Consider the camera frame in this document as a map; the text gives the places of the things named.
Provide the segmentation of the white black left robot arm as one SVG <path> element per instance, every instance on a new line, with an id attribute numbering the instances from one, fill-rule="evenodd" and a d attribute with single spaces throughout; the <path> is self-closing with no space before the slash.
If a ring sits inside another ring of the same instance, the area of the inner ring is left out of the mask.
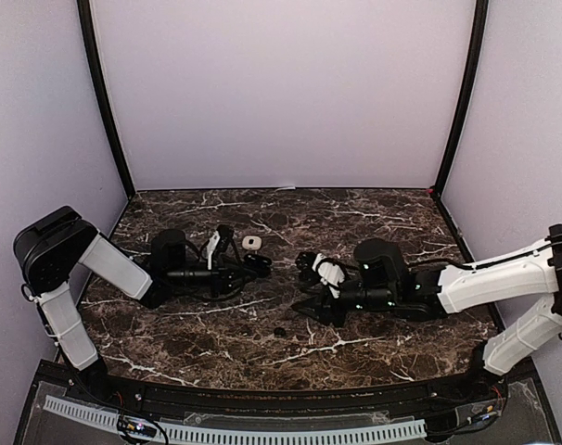
<path id="1" fill-rule="evenodd" d="M 151 240 L 147 257 L 137 261 L 69 206 L 22 229 L 14 238 L 13 253 L 24 298 L 36 306 L 66 364 L 82 373 L 78 387 L 95 404 L 109 403 L 115 385 L 95 369 L 103 360 L 79 312 L 92 278 L 156 309 L 175 296 L 227 301 L 270 272 L 268 261 L 239 254 L 234 231 L 224 224 L 201 247 L 181 230 L 163 230 Z"/>

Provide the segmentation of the black earbud charging case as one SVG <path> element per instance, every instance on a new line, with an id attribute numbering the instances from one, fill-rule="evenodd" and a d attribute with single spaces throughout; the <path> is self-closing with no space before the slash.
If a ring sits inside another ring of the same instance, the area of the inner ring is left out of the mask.
<path id="1" fill-rule="evenodd" d="M 259 278 L 266 278 L 271 274 L 273 261 L 257 253 L 248 253 L 243 257 L 243 266 L 250 273 Z"/>

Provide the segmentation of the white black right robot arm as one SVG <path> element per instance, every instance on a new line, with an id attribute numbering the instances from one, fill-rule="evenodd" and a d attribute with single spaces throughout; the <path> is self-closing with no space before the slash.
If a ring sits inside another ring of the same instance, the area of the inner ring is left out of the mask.
<path id="1" fill-rule="evenodd" d="M 305 251 L 296 265 L 308 299 L 293 311 L 323 325 L 342 327 L 348 312 L 389 312 L 409 321 L 433 321 L 500 300 L 537 296 L 502 333 L 474 351 L 472 370 L 457 383 L 467 402 L 492 389 L 493 377 L 506 375 L 554 337 L 562 339 L 562 224 L 547 237 L 508 255 L 460 263 L 431 259 L 405 261 L 397 244 L 369 238 L 353 251 L 352 267 L 321 253 Z M 322 288 L 311 293 L 311 288 Z"/>

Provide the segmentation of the white earbud charging case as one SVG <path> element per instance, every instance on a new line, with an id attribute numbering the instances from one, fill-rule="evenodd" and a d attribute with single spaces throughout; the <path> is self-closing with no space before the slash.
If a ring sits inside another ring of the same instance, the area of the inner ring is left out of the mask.
<path id="1" fill-rule="evenodd" d="M 248 251 L 258 251 L 262 247 L 262 239 L 256 235 L 246 235 L 242 239 L 242 248 Z"/>

